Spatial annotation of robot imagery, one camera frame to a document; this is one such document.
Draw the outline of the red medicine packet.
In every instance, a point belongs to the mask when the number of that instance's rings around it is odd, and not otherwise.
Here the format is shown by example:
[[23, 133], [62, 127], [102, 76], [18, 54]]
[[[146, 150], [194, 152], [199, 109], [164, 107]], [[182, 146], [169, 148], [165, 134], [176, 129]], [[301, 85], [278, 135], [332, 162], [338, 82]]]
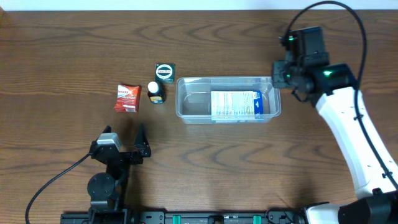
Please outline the red medicine packet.
[[137, 113], [141, 97], [140, 86], [118, 85], [117, 99], [114, 110]]

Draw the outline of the blue white medicine box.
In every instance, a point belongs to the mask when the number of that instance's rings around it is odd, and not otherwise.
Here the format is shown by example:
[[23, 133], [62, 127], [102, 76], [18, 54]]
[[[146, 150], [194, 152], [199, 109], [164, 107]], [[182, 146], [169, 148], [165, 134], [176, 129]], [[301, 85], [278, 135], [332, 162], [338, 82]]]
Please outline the blue white medicine box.
[[260, 91], [212, 91], [211, 119], [216, 122], [246, 122], [260, 119], [264, 104]]

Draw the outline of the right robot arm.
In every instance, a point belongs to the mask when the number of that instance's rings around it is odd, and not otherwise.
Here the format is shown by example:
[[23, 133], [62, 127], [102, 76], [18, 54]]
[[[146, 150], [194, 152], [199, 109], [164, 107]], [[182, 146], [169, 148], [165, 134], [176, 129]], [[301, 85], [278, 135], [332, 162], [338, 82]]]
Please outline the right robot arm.
[[324, 203], [304, 209], [306, 223], [397, 223], [397, 164], [387, 151], [346, 64], [316, 59], [304, 67], [287, 54], [272, 64], [274, 88], [291, 88], [330, 127], [348, 165], [357, 201]]

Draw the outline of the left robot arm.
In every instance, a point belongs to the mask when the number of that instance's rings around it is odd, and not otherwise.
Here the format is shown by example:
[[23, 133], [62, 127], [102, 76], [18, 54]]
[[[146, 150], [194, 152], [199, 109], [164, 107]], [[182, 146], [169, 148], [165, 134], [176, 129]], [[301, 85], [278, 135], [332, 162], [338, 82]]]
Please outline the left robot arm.
[[139, 223], [139, 214], [124, 203], [130, 168], [141, 165], [151, 156], [144, 125], [140, 125], [134, 140], [136, 149], [121, 152], [121, 140], [107, 126], [91, 143], [89, 155], [106, 166], [105, 172], [95, 174], [88, 182], [91, 198], [88, 223]]

